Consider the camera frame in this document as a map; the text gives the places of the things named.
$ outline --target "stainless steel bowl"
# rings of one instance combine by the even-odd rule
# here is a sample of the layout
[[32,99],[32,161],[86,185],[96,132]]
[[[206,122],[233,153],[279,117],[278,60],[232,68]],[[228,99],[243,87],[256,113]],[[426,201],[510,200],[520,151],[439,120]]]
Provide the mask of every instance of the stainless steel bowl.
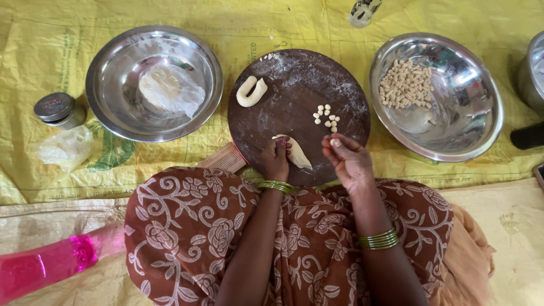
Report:
[[533,38],[517,79],[521,99],[544,116],[544,32]]
[[[433,70],[432,107],[387,108],[379,83],[395,59]],[[370,96],[381,122],[398,141],[435,161],[463,162],[487,151],[503,126],[503,106],[491,74],[478,57],[436,34],[409,33],[386,42],[370,68]]]
[[[206,92],[192,119],[146,107],[139,77],[160,61],[188,70]],[[98,52],[85,90],[92,111],[114,134],[137,142],[166,142],[209,119],[221,99],[223,74],[213,51],[198,36],[176,27],[143,26],[116,36]]]

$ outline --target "woman's left hand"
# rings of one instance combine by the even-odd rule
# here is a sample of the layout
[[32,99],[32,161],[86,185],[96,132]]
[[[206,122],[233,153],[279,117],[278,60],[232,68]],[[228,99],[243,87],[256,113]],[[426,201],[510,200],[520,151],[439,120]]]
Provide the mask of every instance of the woman's left hand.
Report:
[[287,181],[287,177],[289,176],[287,155],[291,153],[288,149],[292,147],[290,143],[287,143],[289,139],[289,136],[273,139],[261,153],[261,159],[267,168],[264,174],[265,179],[270,181]]

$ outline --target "pink plastic bottle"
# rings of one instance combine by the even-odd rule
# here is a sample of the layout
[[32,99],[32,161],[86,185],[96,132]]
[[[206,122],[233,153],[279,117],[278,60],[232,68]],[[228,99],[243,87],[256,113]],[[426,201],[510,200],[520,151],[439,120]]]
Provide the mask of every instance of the pink plastic bottle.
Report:
[[66,279],[94,266],[96,261],[88,235],[0,255],[0,305]]

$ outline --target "shaped dough pieces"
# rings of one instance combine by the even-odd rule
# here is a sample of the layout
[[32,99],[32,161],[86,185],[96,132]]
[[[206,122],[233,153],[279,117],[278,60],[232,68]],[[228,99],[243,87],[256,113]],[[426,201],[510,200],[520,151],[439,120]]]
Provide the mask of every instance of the shaped dough pieces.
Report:
[[[251,88],[253,88],[253,85],[255,86],[255,90],[249,97],[247,97],[249,91]],[[238,101],[238,104],[242,105],[243,107],[251,107],[262,98],[264,93],[267,92],[268,86],[264,83],[264,80],[261,78],[257,82],[257,78],[254,76],[248,77],[247,80],[238,88],[238,91],[236,92],[236,100]]]
[[[282,136],[288,136],[288,135],[278,134],[272,137],[272,139],[276,139]],[[291,154],[287,156],[289,160],[293,164],[295,164],[295,166],[299,168],[309,168],[310,170],[312,170],[312,164],[310,163],[308,158],[306,158],[306,155],[304,155],[304,152],[302,151],[302,148],[299,146],[299,143],[296,142],[296,140],[293,139],[293,137],[289,139],[288,143],[292,145],[292,147],[290,148]]]

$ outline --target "woman's hand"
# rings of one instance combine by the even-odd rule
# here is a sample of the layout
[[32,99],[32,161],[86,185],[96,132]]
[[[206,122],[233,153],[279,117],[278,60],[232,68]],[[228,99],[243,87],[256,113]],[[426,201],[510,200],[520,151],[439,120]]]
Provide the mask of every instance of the woman's hand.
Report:
[[289,139],[289,136],[273,139],[261,153],[261,159],[267,168],[264,174],[265,179],[287,182],[289,164],[286,157],[291,154],[288,149],[292,147],[290,143],[287,143]]
[[335,167],[336,175],[349,194],[354,195],[363,184],[374,183],[372,160],[361,144],[334,133],[325,136],[321,145],[323,154]]

